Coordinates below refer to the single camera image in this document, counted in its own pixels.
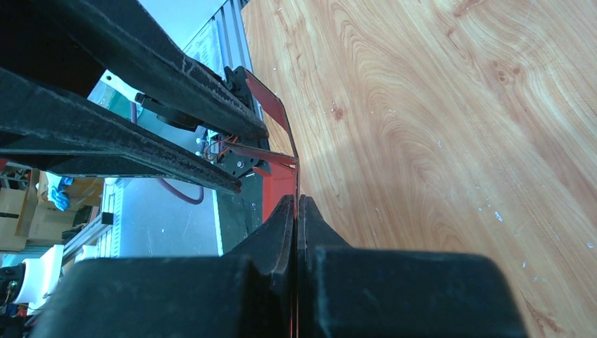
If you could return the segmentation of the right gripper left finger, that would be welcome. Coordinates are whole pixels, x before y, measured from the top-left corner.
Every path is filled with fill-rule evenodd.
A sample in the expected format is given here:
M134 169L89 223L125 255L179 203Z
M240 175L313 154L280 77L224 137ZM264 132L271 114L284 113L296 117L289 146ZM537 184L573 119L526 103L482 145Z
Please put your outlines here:
M246 254L96 258L58 283L32 337L282 337L272 271Z

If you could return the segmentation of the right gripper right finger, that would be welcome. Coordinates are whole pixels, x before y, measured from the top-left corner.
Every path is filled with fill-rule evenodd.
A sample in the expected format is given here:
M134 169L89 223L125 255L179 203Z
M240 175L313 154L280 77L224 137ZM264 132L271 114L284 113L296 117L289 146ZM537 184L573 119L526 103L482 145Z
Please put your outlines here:
M300 337L526 337L499 267L472 253L363 249L298 203Z

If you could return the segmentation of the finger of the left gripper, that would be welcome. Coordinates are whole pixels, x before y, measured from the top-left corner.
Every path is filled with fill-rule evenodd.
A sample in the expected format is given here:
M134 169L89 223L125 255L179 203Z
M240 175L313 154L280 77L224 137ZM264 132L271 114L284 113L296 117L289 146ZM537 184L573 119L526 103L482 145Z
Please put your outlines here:
M170 178L238 193L241 182L187 149L70 92L1 70L1 157L71 177Z
M268 135L264 122L187 56L138 1L2 1L1 67L80 96L108 70L217 131Z

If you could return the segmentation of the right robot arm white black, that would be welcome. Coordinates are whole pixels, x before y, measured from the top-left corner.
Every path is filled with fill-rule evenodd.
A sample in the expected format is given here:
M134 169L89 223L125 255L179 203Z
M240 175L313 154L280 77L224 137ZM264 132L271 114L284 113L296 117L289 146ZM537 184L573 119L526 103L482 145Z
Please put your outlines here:
M359 249L309 196L283 196L222 256L62 255L1 269L2 337L526 337L477 254Z

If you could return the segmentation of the brown cardboard boxes background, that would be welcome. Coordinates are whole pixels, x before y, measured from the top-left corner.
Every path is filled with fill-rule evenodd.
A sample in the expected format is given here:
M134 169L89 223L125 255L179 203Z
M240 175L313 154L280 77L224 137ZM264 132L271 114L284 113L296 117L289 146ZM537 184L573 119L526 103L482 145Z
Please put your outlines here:
M66 232L97 215L104 181L101 178L58 178L44 171L1 161L1 253L29 246L53 246Z

